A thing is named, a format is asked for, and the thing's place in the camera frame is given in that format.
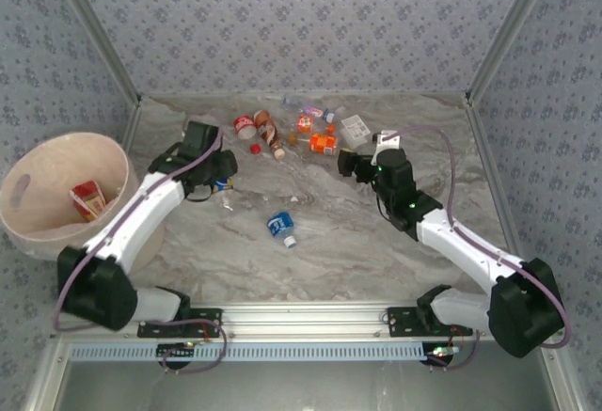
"bottle label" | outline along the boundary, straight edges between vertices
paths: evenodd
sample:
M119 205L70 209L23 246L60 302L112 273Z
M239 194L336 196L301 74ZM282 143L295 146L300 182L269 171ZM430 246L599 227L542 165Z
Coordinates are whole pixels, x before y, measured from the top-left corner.
M231 178L220 179L211 185L212 193L223 192L225 190L231 190L232 188L234 188L234 182Z
M301 134L308 134L311 132L311 126L313 125L312 115L299 115L297 120L297 131Z
M283 230L293 227L293 219L288 212L281 212L267 220L267 227L272 232L273 236L277 236Z
M337 149L337 137L334 135L314 134L309 140L309 150L320 154L334 155Z
M305 107L303 107L303 111L306 115L311 115L316 118L321 118L324 114L324 110L320 110L319 108L312 107L310 105L306 105Z
M282 148L280 139L278 138L278 131L276 125L272 121L272 117L267 110L260 110L255 114L255 125L257 126L257 132L260 137L267 143L270 150L276 151Z
M234 120L234 130L238 134L242 129L249 126L255 126L253 119L247 115L242 115Z

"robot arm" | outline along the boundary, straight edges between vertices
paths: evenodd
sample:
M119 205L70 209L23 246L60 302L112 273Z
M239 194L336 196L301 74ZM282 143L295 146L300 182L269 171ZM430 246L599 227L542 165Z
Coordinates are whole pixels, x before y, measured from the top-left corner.
M183 142L152 162L149 174L117 216L83 248L68 246L59 254L60 291L77 265L87 260L68 290L63 310L113 330L130 321L187 318L190 300L186 295L163 288L136 290L127 275L142 246L188 194L197 186L236 173L232 152L218 149L204 162L178 174L208 151L217 137L217 127L191 121Z
M374 155L341 151L340 174L355 173L358 182L369 183L377 194L379 207L382 202L387 220L397 230L443 254L485 292L435 287L418 300L424 325L429 328L434 324L459 324L488 329L504 350L517 357L525 356L562 329L558 310L516 271L528 272L560 301L547 264L539 259L526 262L506 253L455 220L452 226L443 206L417 189L412 166L400 148L401 138L393 131L383 131L374 141ZM492 260L485 252L494 253L498 259Z

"gray marble surface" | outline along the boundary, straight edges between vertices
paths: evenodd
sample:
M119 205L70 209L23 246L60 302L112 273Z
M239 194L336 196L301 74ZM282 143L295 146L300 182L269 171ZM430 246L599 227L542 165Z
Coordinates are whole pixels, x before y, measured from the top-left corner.
M492 243L504 246L498 217L465 111L451 101L420 95L323 96L331 108L344 104L373 131L434 124L450 137L458 165L455 215ZM440 283L465 291L478 286L450 261L397 231L379 214L375 194L355 179L343 178L336 157L285 143L277 161L260 141L252 155L237 138L234 118L266 108L287 133L295 114L278 96L145 99L131 156L140 175L152 158L179 141L186 114L223 125L225 146L236 155L239 172L234 212L213 197L184 202L166 219L166 238L156 258L134 274L137 285L161 285L204 301L401 300L415 299ZM403 147L415 179L444 202L450 161L436 134L412 134ZM373 145L364 145L370 152ZM265 222L288 210L298 245L286 249Z

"trash bin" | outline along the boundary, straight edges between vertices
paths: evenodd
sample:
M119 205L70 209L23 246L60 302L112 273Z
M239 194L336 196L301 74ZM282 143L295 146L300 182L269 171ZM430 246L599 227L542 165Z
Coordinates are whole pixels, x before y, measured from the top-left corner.
M96 181L107 201L90 223L69 195L87 181ZM55 261L65 246L81 247L106 226L138 187L132 162L115 140L101 134L66 134L37 146L10 170L0 188L0 219L23 253ZM164 236L161 224L138 253L134 271L156 255Z

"patterned wallpaper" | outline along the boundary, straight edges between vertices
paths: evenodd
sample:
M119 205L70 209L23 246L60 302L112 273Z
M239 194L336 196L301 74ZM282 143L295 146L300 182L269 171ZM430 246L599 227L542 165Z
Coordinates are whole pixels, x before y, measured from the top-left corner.
M602 409L602 0L540 0L479 103L530 256L550 262Z
M143 94L465 90L512 0L89 0Z
M129 105L67 1L0 2L0 181L46 138L120 138ZM19 253L0 229L0 409L20 409L54 302L55 265Z

